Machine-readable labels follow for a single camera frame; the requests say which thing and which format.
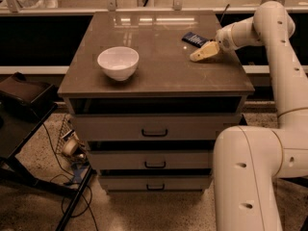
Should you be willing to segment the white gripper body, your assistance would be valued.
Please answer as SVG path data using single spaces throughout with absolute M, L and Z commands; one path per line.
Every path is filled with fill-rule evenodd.
M 222 51 L 230 51 L 233 49 L 233 40 L 231 31 L 228 29 L 219 29 L 216 33 L 216 42 Z

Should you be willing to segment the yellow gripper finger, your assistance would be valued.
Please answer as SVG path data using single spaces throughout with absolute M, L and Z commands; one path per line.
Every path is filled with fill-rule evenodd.
M 219 52 L 219 45 L 216 41 L 208 41 L 201 48 L 190 54 L 190 60 L 199 62 L 215 56 Z

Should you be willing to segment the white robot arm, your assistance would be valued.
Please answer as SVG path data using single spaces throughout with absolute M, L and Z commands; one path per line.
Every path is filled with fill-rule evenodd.
M 295 23 L 276 1 L 217 30 L 193 62 L 245 46 L 266 48 L 278 127 L 234 126 L 214 148 L 218 231 L 282 231 L 272 180 L 308 175 L 308 78 L 290 43 Z

